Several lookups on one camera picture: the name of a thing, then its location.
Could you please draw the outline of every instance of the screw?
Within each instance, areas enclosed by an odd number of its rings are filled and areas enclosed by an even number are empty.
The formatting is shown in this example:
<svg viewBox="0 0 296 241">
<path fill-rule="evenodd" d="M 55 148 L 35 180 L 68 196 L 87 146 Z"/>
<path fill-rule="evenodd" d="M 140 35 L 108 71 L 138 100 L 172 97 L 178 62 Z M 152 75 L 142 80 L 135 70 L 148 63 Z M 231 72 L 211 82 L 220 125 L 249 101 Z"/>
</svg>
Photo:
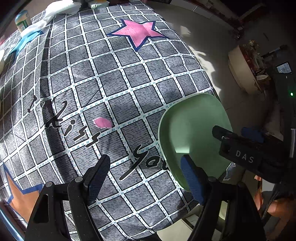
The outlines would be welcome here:
<svg viewBox="0 0 296 241">
<path fill-rule="evenodd" d="M 75 182 L 79 183 L 79 182 L 81 182 L 81 181 L 82 181 L 82 177 L 76 177 L 76 178 L 75 178 Z"/>
<path fill-rule="evenodd" d="M 45 186 L 48 187 L 48 188 L 51 187 L 52 186 L 52 182 L 45 183 Z"/>
</svg>

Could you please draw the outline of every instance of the white cloth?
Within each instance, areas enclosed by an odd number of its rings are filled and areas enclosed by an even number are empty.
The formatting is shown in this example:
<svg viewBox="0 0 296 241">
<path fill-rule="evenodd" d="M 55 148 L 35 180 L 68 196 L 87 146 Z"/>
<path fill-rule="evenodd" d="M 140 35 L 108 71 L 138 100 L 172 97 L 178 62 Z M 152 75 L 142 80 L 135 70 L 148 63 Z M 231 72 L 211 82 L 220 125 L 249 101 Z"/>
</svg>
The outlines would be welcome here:
<svg viewBox="0 0 296 241">
<path fill-rule="evenodd" d="M 80 2 L 73 2 L 73 0 L 61 0 L 57 2 L 52 2 L 45 9 L 45 15 L 43 19 L 39 20 L 36 23 L 33 23 L 29 27 L 27 27 L 24 31 L 21 32 L 21 37 L 25 35 L 30 35 L 34 32 L 42 30 L 53 18 L 56 14 L 65 13 L 65 14 L 74 14 L 79 11 L 81 6 Z"/>
</svg>

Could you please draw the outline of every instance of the pink petal shape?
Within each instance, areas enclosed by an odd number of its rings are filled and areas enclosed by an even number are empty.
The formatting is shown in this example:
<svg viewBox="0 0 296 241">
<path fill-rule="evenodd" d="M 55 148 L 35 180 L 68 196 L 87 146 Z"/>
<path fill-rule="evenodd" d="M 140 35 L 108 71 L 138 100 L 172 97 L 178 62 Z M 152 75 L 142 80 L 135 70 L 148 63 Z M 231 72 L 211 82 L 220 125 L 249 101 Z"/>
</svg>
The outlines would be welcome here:
<svg viewBox="0 0 296 241">
<path fill-rule="evenodd" d="M 97 119 L 94 119 L 93 122 L 99 128 L 111 128 L 112 127 L 112 122 L 110 120 L 103 118 L 103 117 L 98 117 Z"/>
</svg>

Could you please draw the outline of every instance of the gray checkered bedsheet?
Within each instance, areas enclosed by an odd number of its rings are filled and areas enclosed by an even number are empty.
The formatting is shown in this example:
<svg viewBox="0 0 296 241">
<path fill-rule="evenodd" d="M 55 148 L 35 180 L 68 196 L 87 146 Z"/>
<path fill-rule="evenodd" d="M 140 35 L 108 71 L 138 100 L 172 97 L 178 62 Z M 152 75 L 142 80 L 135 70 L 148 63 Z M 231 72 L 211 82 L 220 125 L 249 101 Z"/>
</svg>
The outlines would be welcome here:
<svg viewBox="0 0 296 241">
<path fill-rule="evenodd" d="M 168 38 L 148 39 L 135 52 L 127 37 L 107 36 L 121 19 L 156 21 L 155 30 Z M 140 1 L 57 15 L 43 32 L 15 60 L 6 59 L 1 75 L 2 198 L 10 196 L 3 165 L 26 189 L 69 182 L 108 154 L 110 171 L 89 206 L 106 240 L 139 239 L 179 220 L 197 203 L 169 172 L 157 130 L 172 104 L 198 92 L 215 95 L 192 51 Z M 19 39 L 15 32 L 2 45 L 6 55 Z M 62 120 L 51 121 L 59 112 Z M 98 117 L 112 127 L 98 128 L 93 121 Z M 93 136 L 98 141 L 90 146 Z M 120 181 L 138 158 L 141 163 Z M 71 238 L 79 240 L 68 202 L 64 208 Z"/>
</svg>

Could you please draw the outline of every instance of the small screen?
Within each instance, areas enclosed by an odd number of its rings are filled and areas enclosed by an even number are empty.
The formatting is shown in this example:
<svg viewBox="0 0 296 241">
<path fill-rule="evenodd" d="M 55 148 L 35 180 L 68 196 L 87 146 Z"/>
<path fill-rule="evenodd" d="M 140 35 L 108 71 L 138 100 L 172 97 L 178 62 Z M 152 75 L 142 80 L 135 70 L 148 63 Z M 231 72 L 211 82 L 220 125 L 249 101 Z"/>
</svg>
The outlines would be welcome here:
<svg viewBox="0 0 296 241">
<path fill-rule="evenodd" d="M 290 65 L 289 65 L 288 62 L 285 62 L 285 63 L 277 66 L 276 68 L 277 68 L 279 73 L 285 73 L 285 74 L 292 73 Z"/>
</svg>

